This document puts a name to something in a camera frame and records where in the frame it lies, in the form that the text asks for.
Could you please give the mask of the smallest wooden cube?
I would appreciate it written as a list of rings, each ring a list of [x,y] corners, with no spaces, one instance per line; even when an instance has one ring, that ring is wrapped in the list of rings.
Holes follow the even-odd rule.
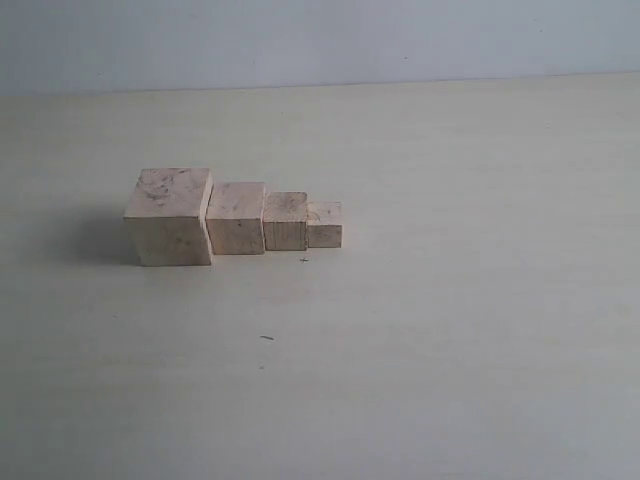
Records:
[[[307,245],[309,248],[342,246],[342,204],[309,202],[307,204]]]

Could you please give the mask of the third largest wooden cube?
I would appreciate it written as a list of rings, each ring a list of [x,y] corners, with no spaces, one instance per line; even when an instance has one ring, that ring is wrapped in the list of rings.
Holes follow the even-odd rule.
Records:
[[[268,251],[307,249],[307,202],[305,192],[271,192],[266,196],[263,230]]]

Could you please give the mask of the second largest wooden cube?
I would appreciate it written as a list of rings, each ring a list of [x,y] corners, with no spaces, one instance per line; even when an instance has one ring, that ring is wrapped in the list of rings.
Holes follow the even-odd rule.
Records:
[[[206,225],[215,255],[265,253],[264,182],[215,182]]]

